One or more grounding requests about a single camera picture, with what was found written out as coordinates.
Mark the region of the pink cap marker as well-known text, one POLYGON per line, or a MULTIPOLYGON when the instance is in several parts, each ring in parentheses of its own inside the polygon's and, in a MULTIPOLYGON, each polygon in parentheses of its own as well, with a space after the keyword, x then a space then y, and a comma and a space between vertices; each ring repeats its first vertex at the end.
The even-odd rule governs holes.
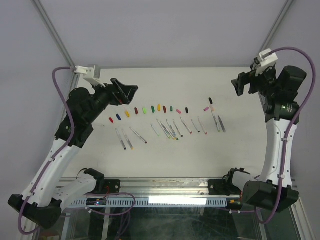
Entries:
POLYGON ((182 124, 184 125, 184 127, 186 128, 186 130, 187 130, 190 134, 192 134, 193 132, 191 131, 191 129, 190 129, 189 126, 187 125, 187 122, 186 122, 182 117, 180 117, 180 120, 181 120, 182 124))

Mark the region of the grey barrel marker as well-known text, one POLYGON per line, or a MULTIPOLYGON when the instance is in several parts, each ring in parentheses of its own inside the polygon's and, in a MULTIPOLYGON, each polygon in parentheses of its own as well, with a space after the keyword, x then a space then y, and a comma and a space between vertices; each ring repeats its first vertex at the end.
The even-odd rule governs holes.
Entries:
POLYGON ((221 119, 221 117, 219 115, 218 115, 218 120, 219 120, 219 123, 220 123, 222 131, 224 133, 226 133, 226 128, 225 128, 224 123, 223 123, 223 121, 222 121, 222 119, 221 119))

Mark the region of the light green cap marker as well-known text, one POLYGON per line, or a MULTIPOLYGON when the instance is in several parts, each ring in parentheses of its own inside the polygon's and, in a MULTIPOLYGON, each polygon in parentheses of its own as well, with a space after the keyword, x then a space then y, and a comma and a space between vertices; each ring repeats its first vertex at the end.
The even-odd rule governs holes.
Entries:
POLYGON ((156 130, 155 126, 153 124, 150 125, 151 128, 153 129, 153 131, 155 132, 155 134, 159 137, 160 134, 158 133, 158 131, 156 130))

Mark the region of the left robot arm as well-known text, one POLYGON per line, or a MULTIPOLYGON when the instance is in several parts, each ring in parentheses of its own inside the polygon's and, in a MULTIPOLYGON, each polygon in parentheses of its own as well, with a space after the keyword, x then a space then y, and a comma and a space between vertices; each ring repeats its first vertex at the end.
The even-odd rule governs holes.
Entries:
POLYGON ((88 168, 84 176, 58 190, 57 185, 73 158, 93 133, 93 122, 109 106, 129 105, 138 86, 125 85, 112 78, 110 84, 93 86, 94 93, 84 87, 72 90, 65 101, 64 120, 58 127, 51 149, 39 171, 21 194, 13 194, 8 204, 43 229, 50 229, 62 212, 85 194, 105 194, 105 176, 88 168))

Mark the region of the blue cap marker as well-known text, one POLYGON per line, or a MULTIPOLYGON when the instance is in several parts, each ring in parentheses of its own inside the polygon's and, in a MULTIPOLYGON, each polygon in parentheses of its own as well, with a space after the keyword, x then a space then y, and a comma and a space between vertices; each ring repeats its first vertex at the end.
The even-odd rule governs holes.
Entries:
POLYGON ((126 148, 126 145, 125 145, 125 143, 124 143, 124 141, 123 141, 123 138, 122 138, 119 130, 118 130, 117 128, 115 128, 115 131, 116 131, 117 137, 118 137, 118 139, 119 139, 119 141, 120 141, 123 149, 126 150, 126 149, 127 149, 127 148, 126 148))

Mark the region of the magenta cap marker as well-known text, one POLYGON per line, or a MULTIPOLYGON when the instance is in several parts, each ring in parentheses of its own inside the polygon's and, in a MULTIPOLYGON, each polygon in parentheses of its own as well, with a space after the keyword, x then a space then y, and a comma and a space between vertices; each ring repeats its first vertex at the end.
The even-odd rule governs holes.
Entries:
POLYGON ((199 124, 200 124, 200 127, 201 127, 203 133, 204 133, 205 135, 207 135, 208 132, 207 132, 207 130, 205 129, 205 126, 204 126, 204 124, 203 124, 203 122, 202 122, 202 120, 201 120, 201 118, 200 118, 199 116, 198 116, 198 121, 199 121, 199 124))

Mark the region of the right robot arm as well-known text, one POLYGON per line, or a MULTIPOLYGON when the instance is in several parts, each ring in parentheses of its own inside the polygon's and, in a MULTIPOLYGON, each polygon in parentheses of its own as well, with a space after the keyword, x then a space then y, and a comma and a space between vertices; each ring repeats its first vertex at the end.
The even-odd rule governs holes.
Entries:
POLYGON ((295 98, 306 77, 304 70, 289 65, 279 76, 275 67, 268 67, 260 74, 255 70, 242 72, 231 82, 238 96, 249 85, 249 94, 259 93, 265 98, 267 145, 262 172, 254 178, 244 168, 232 168, 223 182, 230 194, 240 190, 247 205, 280 213, 299 198, 292 187, 290 165, 300 109, 295 98))

